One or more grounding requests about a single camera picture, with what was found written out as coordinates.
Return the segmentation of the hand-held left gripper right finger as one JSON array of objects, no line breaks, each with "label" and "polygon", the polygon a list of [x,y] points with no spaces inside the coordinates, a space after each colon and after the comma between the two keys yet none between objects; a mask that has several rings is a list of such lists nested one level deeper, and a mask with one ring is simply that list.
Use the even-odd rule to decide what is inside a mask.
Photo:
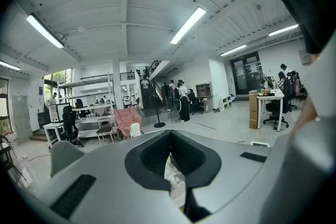
[{"label": "hand-held left gripper right finger", "polygon": [[231,201],[261,169],[271,149],[170,132],[171,155],[193,189],[197,204],[212,215]]}]

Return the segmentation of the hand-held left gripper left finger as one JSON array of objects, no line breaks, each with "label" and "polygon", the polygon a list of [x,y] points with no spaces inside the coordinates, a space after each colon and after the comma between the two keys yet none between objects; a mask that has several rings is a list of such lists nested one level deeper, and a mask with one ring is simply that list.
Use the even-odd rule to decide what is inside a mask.
[{"label": "hand-held left gripper left finger", "polygon": [[[134,147],[157,137],[154,131],[97,148],[56,174],[28,206],[52,224],[192,224],[166,190],[150,190],[127,173],[124,159]],[[58,198],[82,175],[95,178],[82,201],[65,219],[52,210]]]}]

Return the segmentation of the person's right forearm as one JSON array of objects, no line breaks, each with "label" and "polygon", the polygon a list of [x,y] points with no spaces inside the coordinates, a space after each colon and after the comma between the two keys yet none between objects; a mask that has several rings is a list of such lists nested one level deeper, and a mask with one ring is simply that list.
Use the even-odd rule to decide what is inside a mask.
[{"label": "person's right forearm", "polygon": [[308,122],[314,121],[316,117],[316,109],[312,103],[310,96],[308,95],[302,107],[301,114],[289,134],[294,135],[302,126],[304,126]]}]

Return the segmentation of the white storage cubes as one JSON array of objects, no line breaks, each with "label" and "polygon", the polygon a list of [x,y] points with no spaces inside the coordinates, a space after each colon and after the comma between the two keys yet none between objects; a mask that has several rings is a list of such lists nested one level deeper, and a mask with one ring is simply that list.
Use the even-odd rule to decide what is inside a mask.
[{"label": "white storage cubes", "polygon": [[234,101],[234,96],[233,95],[228,95],[226,97],[218,98],[219,109],[221,111],[228,109],[229,107],[232,106],[233,101]]}]

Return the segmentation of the grey-green chair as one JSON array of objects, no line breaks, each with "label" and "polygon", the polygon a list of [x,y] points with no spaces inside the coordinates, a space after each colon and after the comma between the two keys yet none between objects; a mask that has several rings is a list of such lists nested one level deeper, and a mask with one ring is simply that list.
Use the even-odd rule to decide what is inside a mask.
[{"label": "grey-green chair", "polygon": [[78,159],[82,158],[85,152],[75,147],[68,141],[57,142],[50,151],[50,176],[53,177]]}]

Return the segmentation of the wooden chair brown seat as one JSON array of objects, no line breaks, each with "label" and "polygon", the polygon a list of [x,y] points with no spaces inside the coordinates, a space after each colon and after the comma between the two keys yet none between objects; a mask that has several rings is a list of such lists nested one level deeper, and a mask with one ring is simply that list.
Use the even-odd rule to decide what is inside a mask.
[{"label": "wooden chair brown seat", "polygon": [[98,137],[98,140],[100,142],[100,145],[105,141],[104,137],[106,135],[110,136],[111,142],[114,143],[114,123],[111,117],[103,117],[101,119],[98,119],[98,125],[99,129],[96,131],[96,135]]}]

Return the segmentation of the black office chair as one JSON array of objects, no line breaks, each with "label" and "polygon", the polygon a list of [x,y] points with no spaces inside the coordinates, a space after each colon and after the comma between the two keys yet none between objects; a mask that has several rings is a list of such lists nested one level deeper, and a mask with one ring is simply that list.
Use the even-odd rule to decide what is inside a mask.
[{"label": "black office chair", "polygon": [[192,89],[190,89],[189,100],[190,100],[190,112],[193,115],[197,112],[199,112],[200,114],[203,114],[203,108],[201,107],[201,102],[195,96],[195,93]]},{"label": "black office chair", "polygon": [[273,129],[278,130],[278,126],[282,124],[285,125],[286,128],[289,127],[289,123],[285,120],[283,114],[288,112],[288,104],[284,101],[282,104],[282,116],[280,118],[280,100],[272,100],[268,102],[265,106],[267,112],[270,112],[269,118],[263,120],[263,124],[267,122],[273,122]]},{"label": "black office chair", "polygon": [[76,113],[72,110],[70,106],[63,108],[62,114],[63,127],[64,127],[64,138],[66,141],[73,145],[79,145],[83,147],[83,144],[78,138],[78,129],[75,125]]}]

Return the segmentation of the white desk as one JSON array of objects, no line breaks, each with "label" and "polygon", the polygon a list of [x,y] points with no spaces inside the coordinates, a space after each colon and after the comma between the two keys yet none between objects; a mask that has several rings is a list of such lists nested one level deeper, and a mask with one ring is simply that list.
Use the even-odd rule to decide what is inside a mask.
[{"label": "white desk", "polygon": [[[48,148],[51,150],[52,146],[56,143],[61,141],[61,134],[64,132],[64,124],[63,123],[49,123],[43,126],[45,136],[48,142]],[[54,130],[56,134],[56,139],[52,140],[51,135],[49,134],[50,130]]]},{"label": "white desk", "polygon": [[281,126],[281,119],[282,119],[282,112],[284,107],[284,94],[280,89],[275,90],[264,90],[262,95],[257,96],[258,100],[258,121],[257,121],[257,129],[260,129],[260,123],[261,123],[261,113],[265,109],[266,101],[273,101],[278,100],[280,101],[280,107],[279,107],[279,119],[278,119],[278,126],[277,126],[277,132],[280,131]]}]

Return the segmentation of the wooden steps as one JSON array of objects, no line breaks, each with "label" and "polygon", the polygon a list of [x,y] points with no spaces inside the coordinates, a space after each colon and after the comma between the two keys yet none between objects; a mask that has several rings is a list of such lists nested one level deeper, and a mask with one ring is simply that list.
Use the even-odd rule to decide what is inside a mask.
[{"label": "wooden steps", "polygon": [[40,141],[40,142],[48,141],[44,129],[38,129],[36,131],[33,131],[32,136],[29,139],[33,141]]}]

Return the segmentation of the black double door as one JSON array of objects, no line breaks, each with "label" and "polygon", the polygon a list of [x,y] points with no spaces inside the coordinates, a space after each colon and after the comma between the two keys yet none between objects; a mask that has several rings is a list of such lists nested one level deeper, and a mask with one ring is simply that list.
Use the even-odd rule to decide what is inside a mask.
[{"label": "black double door", "polygon": [[235,90],[238,95],[248,94],[261,87],[264,78],[258,52],[240,56],[230,61]]}]

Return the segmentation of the white pillar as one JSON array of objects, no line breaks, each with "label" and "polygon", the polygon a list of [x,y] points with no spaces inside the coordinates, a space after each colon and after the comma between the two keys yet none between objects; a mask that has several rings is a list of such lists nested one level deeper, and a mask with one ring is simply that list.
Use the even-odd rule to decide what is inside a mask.
[{"label": "white pillar", "polygon": [[113,90],[114,90],[115,105],[117,109],[123,109],[119,58],[118,57],[113,58],[112,64],[113,64]]}]

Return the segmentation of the white shelving rack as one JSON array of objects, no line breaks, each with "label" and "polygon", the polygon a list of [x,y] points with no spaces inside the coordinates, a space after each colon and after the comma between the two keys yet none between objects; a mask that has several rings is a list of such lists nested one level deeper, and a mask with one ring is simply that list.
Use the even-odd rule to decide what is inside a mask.
[{"label": "white shelving rack", "polygon": [[77,81],[57,83],[59,97],[57,102],[70,103],[76,113],[78,137],[82,139],[97,138],[98,119],[111,117],[114,123],[116,103],[113,93],[113,75],[80,78]]}]

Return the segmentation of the small dark table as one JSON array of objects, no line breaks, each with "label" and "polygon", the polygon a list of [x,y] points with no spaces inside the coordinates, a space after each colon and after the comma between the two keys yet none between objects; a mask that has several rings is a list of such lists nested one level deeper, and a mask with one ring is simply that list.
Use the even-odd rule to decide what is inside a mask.
[{"label": "small dark table", "polygon": [[5,136],[0,135],[0,164],[2,164],[2,167],[6,172],[13,169],[16,173],[18,173],[18,169],[14,165],[10,153],[11,150],[12,147],[9,144],[9,140]]}]

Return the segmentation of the long ceiling light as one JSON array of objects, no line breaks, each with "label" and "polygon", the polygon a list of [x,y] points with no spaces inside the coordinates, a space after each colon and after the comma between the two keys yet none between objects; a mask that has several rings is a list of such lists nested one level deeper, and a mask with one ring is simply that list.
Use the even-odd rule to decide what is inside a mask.
[{"label": "long ceiling light", "polygon": [[184,25],[178,30],[170,41],[171,44],[178,44],[185,34],[206,14],[206,10],[198,7]]},{"label": "long ceiling light", "polygon": [[29,14],[26,20],[54,46],[59,49],[64,48],[65,45],[42,23],[42,21],[34,13]]},{"label": "long ceiling light", "polygon": [[282,28],[280,30],[270,32],[268,34],[268,36],[269,37],[275,36],[275,35],[278,35],[278,34],[281,34],[281,33],[284,33],[284,32],[287,32],[287,31],[290,31],[290,30],[293,30],[293,29],[296,29],[296,28],[298,28],[298,26],[299,26],[298,24],[295,24],[295,25],[292,25],[292,26],[288,26],[288,27]]},{"label": "long ceiling light", "polygon": [[15,65],[11,65],[11,64],[6,63],[6,62],[1,61],[1,60],[0,60],[0,66],[6,67],[6,68],[9,68],[9,69],[13,69],[15,71],[20,71],[20,67],[17,67]]},{"label": "long ceiling light", "polygon": [[222,53],[220,56],[221,56],[221,57],[224,57],[224,56],[227,56],[227,55],[229,55],[229,54],[232,54],[232,53],[234,53],[234,52],[236,52],[236,51],[239,51],[239,50],[241,50],[241,49],[244,49],[244,48],[246,48],[246,44],[243,44],[243,45],[241,45],[241,46],[239,46],[239,47],[236,47],[236,48],[234,48],[234,49],[231,49],[231,50],[229,50],[229,51],[226,51],[226,52]]}]

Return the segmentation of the grey locker cabinet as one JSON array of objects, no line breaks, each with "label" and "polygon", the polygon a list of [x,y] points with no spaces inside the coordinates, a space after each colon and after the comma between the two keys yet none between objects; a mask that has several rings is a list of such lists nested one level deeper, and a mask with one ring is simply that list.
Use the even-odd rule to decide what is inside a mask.
[{"label": "grey locker cabinet", "polygon": [[12,109],[14,116],[14,127],[17,136],[17,144],[23,144],[30,140],[33,135],[30,125],[30,117],[26,95],[12,96]]}]

